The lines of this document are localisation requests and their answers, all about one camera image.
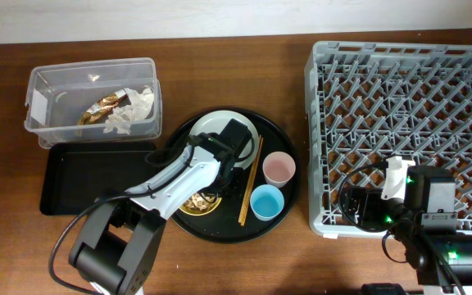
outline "green light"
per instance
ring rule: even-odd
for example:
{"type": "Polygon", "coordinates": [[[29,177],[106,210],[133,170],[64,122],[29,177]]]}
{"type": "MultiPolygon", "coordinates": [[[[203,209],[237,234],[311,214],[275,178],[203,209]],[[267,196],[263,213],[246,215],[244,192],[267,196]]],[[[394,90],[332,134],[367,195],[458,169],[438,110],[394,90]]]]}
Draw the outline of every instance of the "green light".
{"type": "Polygon", "coordinates": [[[451,251],[447,253],[447,257],[449,257],[449,259],[458,259],[458,254],[456,254],[454,251],[451,251]]]}

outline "chopsticks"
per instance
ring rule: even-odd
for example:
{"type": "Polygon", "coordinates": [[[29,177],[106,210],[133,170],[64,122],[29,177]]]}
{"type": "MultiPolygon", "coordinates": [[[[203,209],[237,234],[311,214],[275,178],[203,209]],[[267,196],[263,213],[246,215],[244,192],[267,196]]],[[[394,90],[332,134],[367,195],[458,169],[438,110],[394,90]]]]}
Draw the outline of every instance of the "chopsticks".
{"type": "Polygon", "coordinates": [[[260,162],[261,146],[263,145],[263,138],[261,135],[259,141],[258,153],[256,159],[254,159],[254,162],[251,165],[251,173],[249,174],[249,180],[247,181],[247,187],[245,188],[245,194],[243,195],[242,210],[239,212],[238,222],[241,226],[245,225],[245,220],[247,219],[247,211],[249,210],[249,201],[251,199],[252,188],[254,187],[254,179],[256,178],[258,163],[260,162]]]}

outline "crumpled paper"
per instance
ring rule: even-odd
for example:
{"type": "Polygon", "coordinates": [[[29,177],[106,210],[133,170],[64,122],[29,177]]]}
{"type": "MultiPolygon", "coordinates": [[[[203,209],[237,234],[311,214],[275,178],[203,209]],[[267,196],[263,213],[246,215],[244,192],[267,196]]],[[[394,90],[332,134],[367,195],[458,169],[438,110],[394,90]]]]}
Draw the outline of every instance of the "crumpled paper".
{"type": "Polygon", "coordinates": [[[130,104],[112,109],[105,121],[103,133],[112,132],[116,128],[118,134],[130,134],[130,122],[144,120],[151,112],[154,93],[150,88],[144,89],[142,93],[130,88],[125,88],[124,91],[127,92],[130,104]]]}

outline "white plate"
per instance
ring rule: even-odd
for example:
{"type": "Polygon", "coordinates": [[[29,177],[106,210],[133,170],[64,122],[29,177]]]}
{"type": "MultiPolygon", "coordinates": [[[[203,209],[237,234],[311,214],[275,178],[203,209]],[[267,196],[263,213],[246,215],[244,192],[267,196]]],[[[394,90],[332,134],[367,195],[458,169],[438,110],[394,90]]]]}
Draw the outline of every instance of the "white plate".
{"type": "MultiPolygon", "coordinates": [[[[208,113],[204,115],[200,120],[194,124],[193,128],[190,130],[191,135],[198,135],[201,132],[205,132],[206,134],[209,133],[218,133],[220,134],[223,128],[230,122],[231,119],[235,119],[238,122],[244,124],[249,128],[252,134],[252,140],[254,140],[254,151],[252,151],[252,156],[250,156],[247,160],[241,161],[239,163],[234,164],[234,167],[241,167],[243,169],[247,169],[258,153],[258,132],[256,131],[256,127],[254,124],[244,115],[239,114],[235,111],[213,111],[212,113],[208,113]]],[[[245,157],[251,151],[251,142],[247,144],[247,146],[243,149],[242,153],[238,157],[245,157]]]]}

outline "plastic dish rack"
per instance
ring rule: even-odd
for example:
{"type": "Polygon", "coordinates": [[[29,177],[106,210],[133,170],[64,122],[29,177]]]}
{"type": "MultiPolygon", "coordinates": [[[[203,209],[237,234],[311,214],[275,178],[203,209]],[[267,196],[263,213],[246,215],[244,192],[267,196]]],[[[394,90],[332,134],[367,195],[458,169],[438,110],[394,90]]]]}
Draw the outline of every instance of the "plastic dish rack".
{"type": "MultiPolygon", "coordinates": [[[[472,46],[318,42],[305,68],[309,211],[318,234],[378,237],[346,225],[338,186],[391,153],[456,177],[458,229],[472,234],[472,46]]],[[[350,184],[381,188],[381,171],[350,184]]]]}

